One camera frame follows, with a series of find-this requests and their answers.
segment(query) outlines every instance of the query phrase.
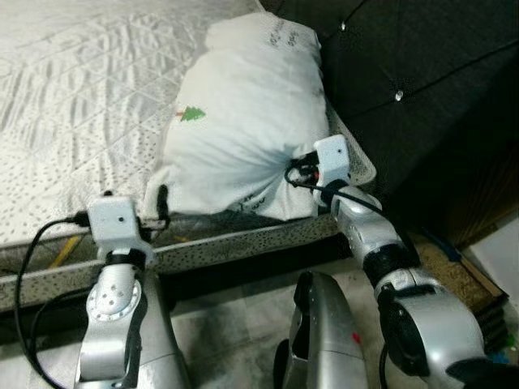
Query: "dark gray headboard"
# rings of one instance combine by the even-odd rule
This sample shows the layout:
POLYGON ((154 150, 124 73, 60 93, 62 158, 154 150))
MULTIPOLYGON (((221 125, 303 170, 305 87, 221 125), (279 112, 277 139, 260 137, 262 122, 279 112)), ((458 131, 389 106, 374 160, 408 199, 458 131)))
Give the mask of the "dark gray headboard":
POLYGON ((263 3, 318 33, 326 93, 386 203, 432 212, 517 141, 517 0, 263 3))

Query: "quilted bedspread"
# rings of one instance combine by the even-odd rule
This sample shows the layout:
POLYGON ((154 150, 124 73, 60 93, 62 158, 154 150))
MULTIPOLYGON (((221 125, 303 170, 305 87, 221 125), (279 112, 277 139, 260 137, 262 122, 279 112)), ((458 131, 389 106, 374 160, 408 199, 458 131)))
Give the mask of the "quilted bedspread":
POLYGON ((257 10, 255 0, 2 2, 0 246, 105 190, 139 207, 208 26, 257 10))

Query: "floor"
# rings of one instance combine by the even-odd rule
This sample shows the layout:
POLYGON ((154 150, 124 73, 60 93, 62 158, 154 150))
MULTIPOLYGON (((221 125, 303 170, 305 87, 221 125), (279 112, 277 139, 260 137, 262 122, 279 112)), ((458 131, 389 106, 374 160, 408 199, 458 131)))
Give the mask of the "floor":
MULTIPOLYGON (((373 290, 353 260, 325 263, 312 270, 332 275, 353 311, 366 359, 369 388, 378 388, 378 358, 382 348, 373 290)), ((192 300, 180 301, 172 323, 195 388, 272 387, 275 350, 289 333, 293 295, 300 271, 275 276, 192 300)), ((81 334, 66 333, 46 340, 42 365, 72 387, 81 334)), ((424 388, 389 361, 389 387, 424 388)), ((47 388, 31 371, 17 344, 0 347, 0 387, 47 388)))

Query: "bed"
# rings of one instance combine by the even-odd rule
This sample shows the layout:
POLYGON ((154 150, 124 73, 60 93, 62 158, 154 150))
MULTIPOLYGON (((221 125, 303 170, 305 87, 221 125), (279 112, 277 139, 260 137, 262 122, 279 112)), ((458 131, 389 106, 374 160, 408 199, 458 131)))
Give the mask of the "bed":
MULTIPOLYGON (((260 11, 254 0, 21 1, 0 6, 0 310, 27 244, 48 220, 111 190, 137 211, 182 77, 210 24, 260 11)), ((335 111, 352 183, 375 169, 335 111)), ((153 225, 155 220, 146 220, 153 225)), ((299 246, 337 233, 324 213, 282 223, 237 212, 172 215, 153 237, 161 272, 299 246)), ((89 284, 99 262, 86 231, 57 227, 35 251, 25 304, 89 284)))

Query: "white pillow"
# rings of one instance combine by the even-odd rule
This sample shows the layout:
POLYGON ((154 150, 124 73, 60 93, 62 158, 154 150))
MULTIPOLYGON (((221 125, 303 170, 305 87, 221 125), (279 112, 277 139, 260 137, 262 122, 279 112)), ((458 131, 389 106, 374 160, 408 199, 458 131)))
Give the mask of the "white pillow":
POLYGON ((171 212, 313 216, 310 191, 283 174, 329 133, 315 33, 261 12, 214 24, 205 44, 178 94, 147 216, 162 184, 171 212))

